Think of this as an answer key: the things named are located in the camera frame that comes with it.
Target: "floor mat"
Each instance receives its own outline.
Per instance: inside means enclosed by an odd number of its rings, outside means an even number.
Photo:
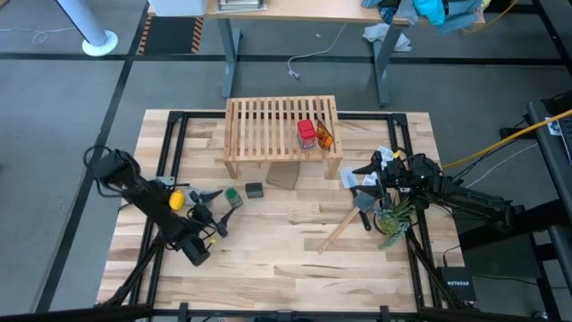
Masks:
[[[203,18],[147,17],[138,55],[196,54]]]

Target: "wooden platform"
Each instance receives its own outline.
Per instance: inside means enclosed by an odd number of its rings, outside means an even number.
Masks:
[[[381,23],[382,18],[377,8],[363,8],[356,0],[266,0],[268,10],[247,13],[216,13],[217,0],[208,0],[206,17],[231,19],[263,19],[286,21],[341,21]],[[147,10],[149,15],[156,15],[153,5]],[[479,12],[475,24],[484,24],[483,13]],[[395,17],[394,24],[408,25],[405,18]]]
[[[342,158],[338,110],[333,96],[253,97],[226,100],[223,161],[236,179],[239,164],[245,162],[320,161],[333,179]],[[302,149],[296,138],[298,121],[318,120],[334,137],[330,151],[315,143]]]
[[[135,158],[147,178],[156,171],[166,126],[166,110],[145,114]],[[427,113],[409,113],[415,152],[438,161]],[[340,121],[344,147],[341,166],[369,163],[372,151],[390,146],[386,122]],[[171,146],[174,147],[175,127]],[[239,178],[229,178],[223,164],[224,119],[189,119],[178,182],[205,190],[235,187],[244,206],[229,221],[229,236],[211,247],[211,257],[193,267],[184,254],[166,251],[156,298],[157,308],[177,309],[186,301],[193,309],[296,309],[313,311],[415,311],[406,245],[387,250],[386,237],[366,232],[357,217],[323,255],[316,250],[352,209],[351,193],[338,180],[325,180],[322,165],[302,163],[296,191],[265,186],[263,199],[247,199],[244,184],[264,182],[268,164],[245,164]],[[167,160],[170,172],[172,152]],[[230,208],[225,198],[212,207],[216,216]],[[453,219],[431,207],[427,223],[437,264],[442,253],[458,245]],[[98,300],[110,297],[135,266],[146,217],[127,207],[118,216]],[[462,266],[460,250],[447,253],[450,265]],[[420,266],[424,293],[429,293]],[[140,299],[146,299],[148,277]],[[425,302],[431,305],[426,295]]]

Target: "wooden tabletop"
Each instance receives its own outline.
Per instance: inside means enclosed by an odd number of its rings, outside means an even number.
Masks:
[[[364,8],[360,0],[266,0],[268,10],[248,13],[217,13],[217,0],[208,0],[206,17],[231,19],[266,19],[287,21],[342,21],[380,23],[377,8]],[[156,15],[150,5],[149,15]],[[479,13],[476,24],[483,24]],[[395,17],[393,24],[407,25],[405,18]]]
[[[148,179],[156,172],[168,114],[147,110],[143,120],[134,157]],[[408,113],[408,121],[414,151],[439,161],[429,114]],[[390,146],[385,121],[340,120],[340,131],[341,166],[367,165],[375,149]],[[404,241],[378,250],[386,236],[376,230],[366,232],[357,218],[328,251],[316,252],[352,209],[351,193],[340,181],[325,180],[321,163],[302,163],[295,191],[267,185],[268,164],[240,165],[239,178],[233,180],[223,164],[223,136],[224,119],[189,119],[178,182],[206,191],[234,187],[244,205],[229,221],[228,237],[217,237],[210,258],[200,267],[192,266],[182,252],[164,253],[157,308],[177,309],[185,301],[193,309],[376,312],[380,305],[388,305],[391,311],[416,311]],[[172,151],[166,173],[171,162]],[[247,199],[247,182],[262,182],[265,197]],[[211,207],[217,218],[229,208],[224,197]],[[427,209],[426,217],[433,258],[439,264],[442,253],[458,245],[456,226],[439,207]],[[135,207],[120,212],[98,301],[109,298],[135,267],[145,220]],[[464,265],[459,249],[449,251],[447,260],[452,266]],[[422,266],[420,271],[430,305]],[[140,299],[146,299],[147,288],[148,275]]]

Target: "wooden rack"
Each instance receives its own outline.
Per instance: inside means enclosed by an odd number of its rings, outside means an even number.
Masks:
[[[298,121],[320,120],[333,136],[330,151],[301,149]],[[335,98],[252,97],[226,101],[223,162],[236,179],[241,162],[323,161],[326,179],[337,175],[342,159],[341,137]]]

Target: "orange object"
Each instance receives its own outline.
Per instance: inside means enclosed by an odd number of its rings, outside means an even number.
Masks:
[[[325,128],[322,121],[320,120],[317,121],[318,121],[318,131],[316,137],[318,138],[318,145],[323,150],[329,151],[330,148],[332,147],[333,136],[330,134],[328,129]]]

